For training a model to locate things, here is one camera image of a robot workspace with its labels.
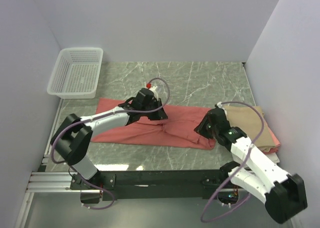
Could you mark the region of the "red t-shirt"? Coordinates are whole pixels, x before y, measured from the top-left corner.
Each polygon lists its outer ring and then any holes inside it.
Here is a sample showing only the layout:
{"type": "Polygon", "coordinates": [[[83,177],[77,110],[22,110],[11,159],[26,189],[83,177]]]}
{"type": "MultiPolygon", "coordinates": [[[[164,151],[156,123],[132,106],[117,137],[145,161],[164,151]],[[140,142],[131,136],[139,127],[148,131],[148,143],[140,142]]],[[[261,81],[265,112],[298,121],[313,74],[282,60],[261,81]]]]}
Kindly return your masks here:
{"type": "Polygon", "coordinates": [[[204,107],[165,105],[166,120],[150,121],[142,117],[139,121],[106,131],[92,138],[96,143],[116,143],[151,146],[172,146],[212,150],[214,139],[207,139],[194,129],[210,110],[204,107]]]}

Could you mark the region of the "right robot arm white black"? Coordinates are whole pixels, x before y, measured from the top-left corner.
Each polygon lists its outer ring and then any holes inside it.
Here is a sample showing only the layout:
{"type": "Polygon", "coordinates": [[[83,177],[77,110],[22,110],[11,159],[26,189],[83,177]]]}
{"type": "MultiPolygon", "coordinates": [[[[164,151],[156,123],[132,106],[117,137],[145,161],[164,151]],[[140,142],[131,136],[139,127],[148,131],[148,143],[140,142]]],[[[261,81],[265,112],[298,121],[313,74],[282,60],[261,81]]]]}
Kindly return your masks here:
{"type": "Polygon", "coordinates": [[[239,127],[231,126],[222,105],[209,110],[195,132],[215,139],[233,161],[220,168],[219,188],[237,185],[258,198],[270,217],[279,224],[308,207],[304,180],[272,162],[239,127]]]}

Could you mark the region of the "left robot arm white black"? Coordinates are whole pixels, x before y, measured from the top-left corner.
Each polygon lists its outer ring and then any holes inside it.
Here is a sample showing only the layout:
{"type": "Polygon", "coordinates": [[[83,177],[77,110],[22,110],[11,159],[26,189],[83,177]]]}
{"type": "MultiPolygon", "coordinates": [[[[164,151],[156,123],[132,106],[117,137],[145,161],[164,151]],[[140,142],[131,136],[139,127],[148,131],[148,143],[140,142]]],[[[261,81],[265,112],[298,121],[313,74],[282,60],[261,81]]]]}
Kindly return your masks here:
{"type": "Polygon", "coordinates": [[[87,156],[91,139],[106,131],[131,125],[141,117],[151,121],[168,118],[157,86],[142,88],[136,96],[96,115],[68,115],[51,138],[51,154],[57,151],[63,161],[82,176],[82,183],[87,188],[96,188],[100,182],[99,170],[87,156]]]}

